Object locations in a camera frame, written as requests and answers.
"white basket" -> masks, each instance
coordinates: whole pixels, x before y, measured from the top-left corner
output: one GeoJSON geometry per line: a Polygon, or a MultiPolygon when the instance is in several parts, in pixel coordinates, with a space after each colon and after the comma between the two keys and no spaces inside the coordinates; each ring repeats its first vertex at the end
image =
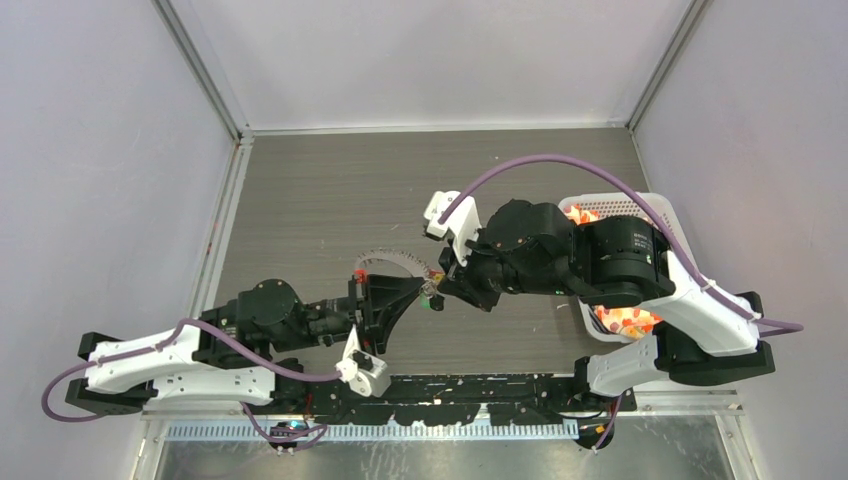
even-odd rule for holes
{"type": "MultiPolygon", "coordinates": [[[[671,208],[671,203],[656,193],[640,193],[648,205],[651,206],[665,221],[666,226],[671,229],[671,233],[680,242],[684,253],[692,258],[692,251],[689,249],[689,243],[686,241],[686,236],[683,234],[683,228],[680,222],[677,221],[677,215],[674,214],[674,209],[671,208]]],[[[579,195],[576,197],[568,197],[559,202],[559,209],[563,212],[568,211],[569,207],[579,205],[582,210],[592,210],[597,212],[600,218],[606,218],[612,215],[631,215],[634,217],[647,218],[645,212],[636,205],[636,202],[627,197],[623,193],[594,193],[588,195],[579,195]]],[[[583,324],[586,325],[586,331],[593,338],[602,342],[621,342],[631,343],[632,338],[624,335],[609,334],[598,331],[592,323],[591,308],[583,302],[580,303],[580,313],[583,315],[583,324]]]]}

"orange and white cloth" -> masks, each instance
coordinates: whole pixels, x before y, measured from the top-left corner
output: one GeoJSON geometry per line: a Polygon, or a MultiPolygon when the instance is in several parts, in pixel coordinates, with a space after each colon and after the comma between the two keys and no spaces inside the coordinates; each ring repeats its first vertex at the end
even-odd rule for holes
{"type": "MultiPolygon", "coordinates": [[[[572,205],[563,213],[577,225],[601,219],[598,212],[583,210],[579,205],[572,205]]],[[[662,321],[657,315],[641,308],[595,307],[595,315],[610,332],[637,340],[653,331],[654,325],[662,321]]]]}

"table surface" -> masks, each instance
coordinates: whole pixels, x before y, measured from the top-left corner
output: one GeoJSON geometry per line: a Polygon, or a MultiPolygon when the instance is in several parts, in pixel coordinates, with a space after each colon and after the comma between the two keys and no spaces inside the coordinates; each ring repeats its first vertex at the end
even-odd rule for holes
{"type": "MultiPolygon", "coordinates": [[[[287,280],[304,301],[345,295],[357,254],[379,247],[435,266],[442,245],[422,236],[434,191],[462,190],[498,163],[551,152],[593,162],[647,191],[624,129],[258,137],[217,304],[267,278],[287,280]]],[[[558,203],[612,189],[581,170],[540,164],[502,174],[475,198],[485,222],[511,198],[558,203]]],[[[413,304],[398,322],[383,356],[393,373],[571,372],[574,360],[620,346],[590,337],[564,297],[504,295],[491,313],[457,299],[445,303],[442,312],[413,304]]],[[[287,356],[307,371],[327,371],[341,345],[287,356]]]]}

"white wall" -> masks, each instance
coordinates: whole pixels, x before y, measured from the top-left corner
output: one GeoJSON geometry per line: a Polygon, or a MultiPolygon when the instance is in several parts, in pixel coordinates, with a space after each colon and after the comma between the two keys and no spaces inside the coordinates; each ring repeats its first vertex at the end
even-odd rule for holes
{"type": "Polygon", "coordinates": [[[137,417],[39,397],[83,333],[186,313],[232,142],[150,2],[4,2],[0,58],[0,478],[127,478],[137,417]]]}
{"type": "Polygon", "coordinates": [[[689,0],[181,0],[253,129],[630,118],[689,0]]]}
{"type": "Polygon", "coordinates": [[[807,326],[738,385],[769,478],[848,471],[846,22],[840,0],[714,2],[637,132],[704,271],[807,326]]]}

